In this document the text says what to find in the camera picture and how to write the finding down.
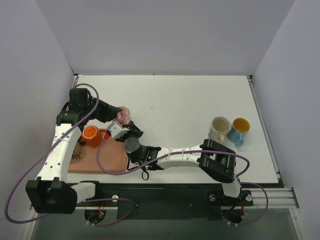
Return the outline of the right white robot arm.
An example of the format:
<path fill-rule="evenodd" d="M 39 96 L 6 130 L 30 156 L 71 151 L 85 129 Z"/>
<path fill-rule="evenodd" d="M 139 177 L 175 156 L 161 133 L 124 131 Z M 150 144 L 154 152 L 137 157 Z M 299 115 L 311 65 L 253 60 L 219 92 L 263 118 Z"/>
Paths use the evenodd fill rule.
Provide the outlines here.
<path fill-rule="evenodd" d="M 111 137 L 124 143 L 129 161 L 146 171 L 169 168 L 200 168 L 211 179 L 222 185 L 224 201 L 236 204 L 242 197 L 239 177 L 236 173 L 236 154 L 233 150 L 212 140 L 187 148 L 164 148 L 142 145 L 143 132 L 132 122 L 121 125 L 114 121 L 107 127 Z"/>

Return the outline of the blue patterned mug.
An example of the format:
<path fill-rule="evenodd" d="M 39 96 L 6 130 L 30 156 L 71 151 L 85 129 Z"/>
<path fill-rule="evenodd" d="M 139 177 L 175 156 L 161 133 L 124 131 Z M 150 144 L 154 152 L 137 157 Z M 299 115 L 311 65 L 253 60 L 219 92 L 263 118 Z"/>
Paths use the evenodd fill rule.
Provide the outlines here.
<path fill-rule="evenodd" d="M 250 123 L 244 118 L 236 118 L 232 124 L 231 129 L 227 133 L 229 141 L 235 144 L 237 148 L 241 147 L 245 141 L 245 136 L 250 130 Z"/>

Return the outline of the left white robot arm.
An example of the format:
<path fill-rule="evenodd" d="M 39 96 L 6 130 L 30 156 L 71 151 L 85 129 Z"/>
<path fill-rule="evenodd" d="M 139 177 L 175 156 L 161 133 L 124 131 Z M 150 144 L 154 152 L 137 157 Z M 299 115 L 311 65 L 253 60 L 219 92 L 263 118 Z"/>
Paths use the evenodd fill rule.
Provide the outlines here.
<path fill-rule="evenodd" d="M 87 88 L 69 91 L 69 100 L 56 117 L 52 149 L 45 155 L 44 165 L 36 179 L 28 180 L 25 186 L 31 205 L 38 214 L 71 214 L 81 202 L 87 201 L 92 206 L 102 202 L 103 193 L 97 181 L 69 185 L 68 169 L 87 122 L 110 122 L 121 111 L 121 108 L 93 97 Z"/>

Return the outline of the beige patterned mug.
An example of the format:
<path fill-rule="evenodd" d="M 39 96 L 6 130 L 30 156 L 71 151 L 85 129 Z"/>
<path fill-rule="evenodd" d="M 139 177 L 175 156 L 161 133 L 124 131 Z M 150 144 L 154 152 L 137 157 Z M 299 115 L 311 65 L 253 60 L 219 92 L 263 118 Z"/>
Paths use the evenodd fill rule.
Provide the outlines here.
<path fill-rule="evenodd" d="M 230 130 L 231 122 L 223 116 L 217 116 L 210 124 L 208 138 L 223 145 Z"/>

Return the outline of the pink patterned mug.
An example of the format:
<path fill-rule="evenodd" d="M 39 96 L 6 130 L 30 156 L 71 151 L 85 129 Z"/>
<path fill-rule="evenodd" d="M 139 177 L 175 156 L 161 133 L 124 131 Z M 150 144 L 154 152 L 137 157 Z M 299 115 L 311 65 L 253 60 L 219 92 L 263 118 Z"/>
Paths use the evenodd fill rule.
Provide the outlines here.
<path fill-rule="evenodd" d="M 128 125 L 131 121 L 130 110 L 124 106 L 119 106 L 119 108 L 121 111 L 117 113 L 115 120 L 121 125 Z"/>

